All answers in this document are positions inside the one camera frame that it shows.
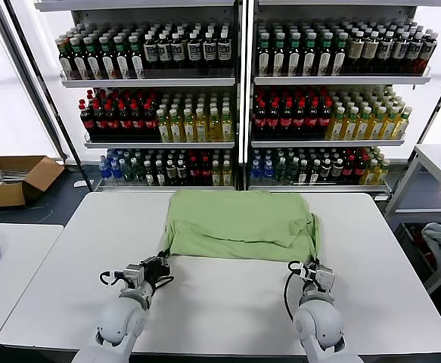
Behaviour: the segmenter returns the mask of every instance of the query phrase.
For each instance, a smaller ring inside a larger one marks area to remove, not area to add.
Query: bottle
[[[299,41],[301,34],[298,32],[290,35],[290,47],[289,47],[289,64],[287,65],[287,75],[289,77],[297,76],[297,67],[299,63]]]
[[[400,121],[398,121],[398,123],[396,124],[390,140],[402,140],[403,134],[405,134],[405,130],[407,129],[409,124],[408,118],[410,117],[411,110],[411,107],[405,107],[402,112],[402,117],[400,118]]]
[[[311,76],[315,57],[316,33],[308,33],[303,54],[303,76]]]
[[[327,32],[325,33],[325,37],[323,38],[322,46],[319,49],[319,62],[316,62],[316,66],[318,68],[318,76],[326,76],[328,74],[328,66],[330,64],[331,58],[331,40],[333,39],[333,33]]]
[[[321,169],[321,161],[315,159],[312,162],[311,172],[309,173],[309,184],[315,184],[318,181],[319,171]]]
[[[363,107],[362,115],[356,120],[355,130],[353,131],[353,140],[363,140],[365,138],[370,113],[370,107]]]
[[[369,185],[372,183],[374,174],[377,170],[378,161],[371,159],[368,168],[363,173],[363,176],[359,180],[360,185]]]
[[[343,120],[343,126],[340,131],[340,139],[341,140],[352,140],[353,133],[356,127],[356,120],[358,119],[358,111],[357,107],[351,107],[348,112],[348,116]]]
[[[337,46],[331,57],[331,75],[339,76],[343,70],[344,58],[346,56],[346,40],[348,39],[348,33],[342,32],[338,36]]]
[[[172,67],[172,49],[166,34],[160,34],[160,42],[157,45],[158,58],[161,68],[167,70]]]
[[[326,131],[327,140],[339,140],[341,128],[343,127],[344,107],[338,107],[336,113],[331,117],[331,121]]]
[[[203,110],[201,108],[197,108],[197,119],[195,128],[197,129],[197,140],[198,142],[206,142],[207,141],[207,119],[203,114]]]

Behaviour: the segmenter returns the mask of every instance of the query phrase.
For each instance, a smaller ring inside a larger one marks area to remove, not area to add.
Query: red label
[[[304,119],[293,119],[293,125],[295,127],[301,127],[304,124]]]
[[[320,126],[324,126],[324,127],[329,126],[329,121],[330,119],[322,119],[321,117],[318,118],[318,124]]]
[[[281,119],[281,126],[288,127],[292,119]]]
[[[279,119],[267,119],[267,125],[276,127],[279,123]]]
[[[117,119],[113,121],[107,121],[107,127],[109,129],[118,129],[120,127],[120,122]]]
[[[266,119],[256,119],[257,127],[264,127],[266,125]]]
[[[307,119],[305,120],[305,122],[306,122],[306,126],[314,127],[314,126],[316,126],[316,121],[317,121],[317,119],[310,119],[310,118],[307,118]]]

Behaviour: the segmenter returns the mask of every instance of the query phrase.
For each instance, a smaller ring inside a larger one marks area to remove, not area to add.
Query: white wall
[[[0,156],[59,157],[0,38]]]

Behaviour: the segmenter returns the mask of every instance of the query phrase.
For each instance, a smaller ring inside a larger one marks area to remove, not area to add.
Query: metal shelf
[[[386,185],[251,185],[250,191],[294,193],[389,193]]]
[[[302,141],[251,141],[252,147],[367,147],[367,146],[400,146],[402,140],[302,140]]]
[[[88,149],[232,149],[232,142],[93,142],[87,140],[84,146]]]
[[[430,81],[430,70],[422,76],[255,77],[253,81],[256,85],[424,85]]]
[[[441,7],[441,0],[259,0],[259,5],[376,5]]]
[[[92,87],[215,87],[232,86],[234,77],[226,78],[163,78],[163,79],[94,79],[63,80],[65,88]]]
[[[190,8],[204,6],[232,6],[234,0],[38,0],[40,11],[80,11],[128,8]]]

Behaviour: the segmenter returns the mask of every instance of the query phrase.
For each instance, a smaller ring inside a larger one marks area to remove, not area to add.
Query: cardboard box
[[[22,206],[46,191],[64,167],[48,157],[0,157],[0,169],[30,170],[22,182],[0,185],[0,206]]]

